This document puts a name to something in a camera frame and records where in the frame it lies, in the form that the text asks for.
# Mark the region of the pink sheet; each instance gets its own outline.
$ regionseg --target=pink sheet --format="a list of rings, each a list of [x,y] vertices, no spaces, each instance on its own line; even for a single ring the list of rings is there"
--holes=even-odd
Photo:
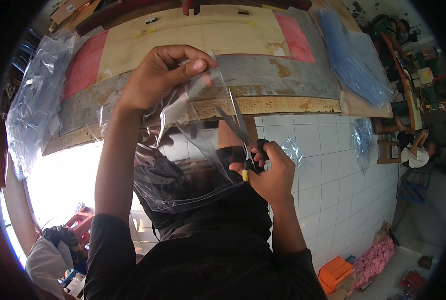
[[[315,63],[307,37],[301,31],[296,19],[281,13],[273,13],[290,49],[291,58],[301,62]]]
[[[96,83],[107,36],[108,30],[92,36],[73,57],[66,70],[63,101]]]

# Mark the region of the right hand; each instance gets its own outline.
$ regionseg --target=right hand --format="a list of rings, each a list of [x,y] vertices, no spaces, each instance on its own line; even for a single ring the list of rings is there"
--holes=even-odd
[[[285,202],[289,199],[291,199],[291,205],[293,205],[291,186],[295,174],[295,163],[274,141],[264,143],[263,150],[269,157],[271,169],[259,174],[251,169],[248,170],[248,181],[251,187],[272,207],[286,204]],[[262,160],[259,154],[256,154],[254,159],[255,161]],[[241,175],[243,163],[232,163],[229,169]]]

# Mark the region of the white cloth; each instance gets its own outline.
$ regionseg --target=white cloth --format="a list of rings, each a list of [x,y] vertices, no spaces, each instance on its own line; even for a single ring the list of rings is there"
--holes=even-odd
[[[34,284],[42,290],[64,300],[63,288],[58,282],[67,269],[73,269],[70,248],[62,241],[58,249],[44,237],[36,240],[29,250],[26,272]]]
[[[416,156],[411,153],[410,149],[404,148],[401,152],[400,158],[401,162],[408,162],[408,165],[412,169],[418,169],[426,165],[430,160],[430,155],[426,152],[424,147],[418,147],[416,149]]]

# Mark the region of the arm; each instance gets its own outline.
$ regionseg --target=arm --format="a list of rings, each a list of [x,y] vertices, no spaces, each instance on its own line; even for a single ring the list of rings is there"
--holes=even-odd
[[[425,136],[426,136],[426,130],[422,130],[421,132],[420,132],[420,134],[418,135],[418,137],[417,138],[415,138],[415,140],[413,141],[413,143],[412,143],[412,145],[411,145],[411,148],[410,148],[410,152],[411,152],[411,154],[413,154],[414,155],[414,157],[417,157],[417,148],[418,148],[418,145],[421,143],[421,141],[423,140],[423,139],[426,139],[425,138]]]
[[[186,59],[193,62],[178,67]],[[128,223],[133,194],[133,165],[143,111],[165,98],[174,86],[218,63],[188,45],[152,49],[133,72],[108,123],[95,183],[96,214]]]
[[[290,254],[304,250],[307,246],[298,224],[291,195],[295,164],[274,141],[265,143],[263,150],[268,154],[271,169],[260,174],[249,170],[248,175],[253,189],[273,209],[273,251],[276,254]],[[255,161],[262,160],[258,153],[254,159]],[[232,163],[229,168],[241,175],[243,164]]]

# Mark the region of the orange crate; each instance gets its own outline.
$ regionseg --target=orange crate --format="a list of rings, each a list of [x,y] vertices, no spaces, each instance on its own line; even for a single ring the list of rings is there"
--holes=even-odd
[[[353,273],[353,266],[340,256],[321,267],[318,279],[327,295],[333,293],[345,277]]]

